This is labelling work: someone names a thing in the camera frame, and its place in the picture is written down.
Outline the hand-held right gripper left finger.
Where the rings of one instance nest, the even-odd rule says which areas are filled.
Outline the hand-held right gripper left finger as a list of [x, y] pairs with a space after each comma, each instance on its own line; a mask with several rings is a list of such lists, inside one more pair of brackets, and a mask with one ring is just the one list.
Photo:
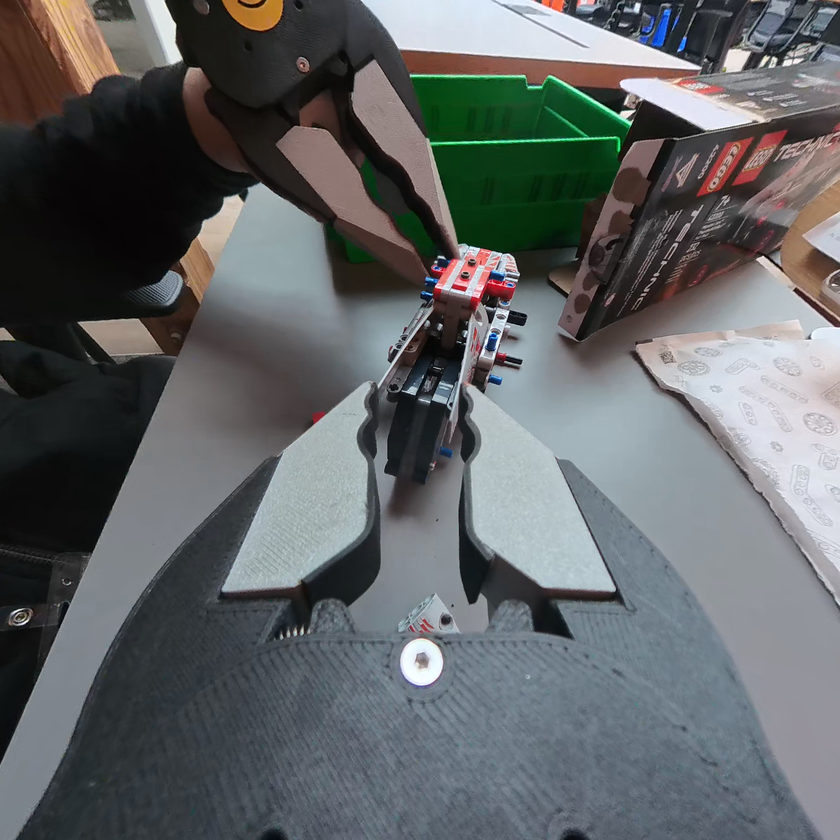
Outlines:
[[378, 404], [365, 382], [282, 452], [222, 595], [349, 606], [371, 588], [381, 568]]

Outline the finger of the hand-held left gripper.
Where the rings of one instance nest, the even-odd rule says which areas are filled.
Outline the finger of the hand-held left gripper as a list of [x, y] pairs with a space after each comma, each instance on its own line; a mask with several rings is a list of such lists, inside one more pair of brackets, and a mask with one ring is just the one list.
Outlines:
[[357, 167], [325, 129], [286, 127], [275, 146], [329, 211], [336, 231], [417, 287], [427, 268], [392, 217], [370, 197]]
[[350, 122], [376, 173], [384, 208], [393, 217], [415, 216], [429, 243], [421, 249], [424, 257], [456, 257], [455, 227], [431, 143], [408, 106], [377, 59], [354, 72]]

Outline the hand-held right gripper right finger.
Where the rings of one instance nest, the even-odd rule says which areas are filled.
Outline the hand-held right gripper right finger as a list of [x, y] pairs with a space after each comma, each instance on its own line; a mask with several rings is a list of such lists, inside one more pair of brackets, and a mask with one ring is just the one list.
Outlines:
[[555, 632], [554, 601], [609, 602], [618, 588], [553, 451], [478, 387], [460, 395], [458, 567], [469, 603], [491, 621], [504, 602], [525, 604]]

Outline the red grey lego vehicle model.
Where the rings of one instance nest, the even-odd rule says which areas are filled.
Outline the red grey lego vehicle model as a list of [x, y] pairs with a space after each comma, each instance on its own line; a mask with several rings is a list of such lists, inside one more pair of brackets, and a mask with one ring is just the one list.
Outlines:
[[465, 385], [485, 391], [501, 383], [496, 368], [520, 367], [502, 349], [510, 326], [527, 315], [511, 309], [520, 278], [511, 254], [460, 245], [454, 258], [436, 258], [422, 304], [389, 349], [379, 392], [394, 404], [385, 473], [425, 484], [450, 441]]

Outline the person's left forearm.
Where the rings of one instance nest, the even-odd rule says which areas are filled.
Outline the person's left forearm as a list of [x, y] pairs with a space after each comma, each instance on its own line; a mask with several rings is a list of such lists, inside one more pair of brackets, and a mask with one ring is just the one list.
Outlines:
[[2, 125], [2, 320], [62, 292], [157, 282], [226, 198], [256, 184], [194, 139], [186, 69], [106, 77], [30, 128]]

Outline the grey printed lego panel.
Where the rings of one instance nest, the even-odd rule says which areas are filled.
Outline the grey printed lego panel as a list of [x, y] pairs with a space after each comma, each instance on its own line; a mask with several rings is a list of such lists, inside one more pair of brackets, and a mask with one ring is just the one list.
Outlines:
[[423, 599], [397, 624], [401, 634], [457, 634], [451, 607], [433, 593]]

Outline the black lego set box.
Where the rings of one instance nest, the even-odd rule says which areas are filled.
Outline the black lego set box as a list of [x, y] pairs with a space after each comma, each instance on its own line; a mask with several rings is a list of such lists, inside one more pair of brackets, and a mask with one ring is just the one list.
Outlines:
[[838, 61], [623, 80], [638, 100], [558, 326], [583, 341], [780, 245], [838, 181]]

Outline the person's left hand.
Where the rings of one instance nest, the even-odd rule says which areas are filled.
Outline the person's left hand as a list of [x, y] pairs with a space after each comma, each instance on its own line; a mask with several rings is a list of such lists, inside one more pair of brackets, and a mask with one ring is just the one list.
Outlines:
[[230, 172], [252, 175], [234, 139], [207, 107], [205, 96], [210, 88], [209, 79], [199, 68], [186, 69], [182, 100], [192, 135], [214, 163]]

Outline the green plastic bin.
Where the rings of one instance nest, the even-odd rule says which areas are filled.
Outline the green plastic bin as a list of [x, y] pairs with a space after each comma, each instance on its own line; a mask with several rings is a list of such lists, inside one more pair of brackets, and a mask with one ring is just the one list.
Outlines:
[[555, 77], [412, 79], [458, 242], [502, 253], [578, 245], [631, 124]]

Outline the black office chair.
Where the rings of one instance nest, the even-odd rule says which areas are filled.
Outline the black office chair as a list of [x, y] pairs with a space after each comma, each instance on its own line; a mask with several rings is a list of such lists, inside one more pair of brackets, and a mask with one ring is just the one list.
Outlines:
[[173, 314], [184, 288], [179, 274], [169, 270], [157, 282], [135, 290], [60, 293], [45, 310], [24, 318], [2, 320], [16, 340], [54, 351], [75, 361], [113, 363], [113, 358], [81, 327], [83, 322], [159, 318]]

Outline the black zip jacket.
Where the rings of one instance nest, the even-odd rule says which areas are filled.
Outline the black zip jacket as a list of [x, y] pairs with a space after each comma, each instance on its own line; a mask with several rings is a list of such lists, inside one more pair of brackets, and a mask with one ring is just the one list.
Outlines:
[[174, 363], [2, 341], [2, 608], [45, 605], [63, 562], [95, 549]]

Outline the printed paper bag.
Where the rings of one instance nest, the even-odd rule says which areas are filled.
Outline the printed paper bag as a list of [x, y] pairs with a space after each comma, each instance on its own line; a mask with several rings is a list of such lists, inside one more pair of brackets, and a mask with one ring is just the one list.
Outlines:
[[839, 603], [838, 343], [797, 320], [636, 343], [768, 502]]

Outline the row of black office chairs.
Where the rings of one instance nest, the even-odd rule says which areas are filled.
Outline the row of black office chairs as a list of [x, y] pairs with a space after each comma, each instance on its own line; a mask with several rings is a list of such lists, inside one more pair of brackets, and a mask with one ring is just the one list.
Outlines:
[[732, 49], [748, 54], [745, 69], [777, 65], [802, 48], [838, 43], [838, 2], [823, 1], [566, 1], [553, 10], [683, 59], [709, 74]]

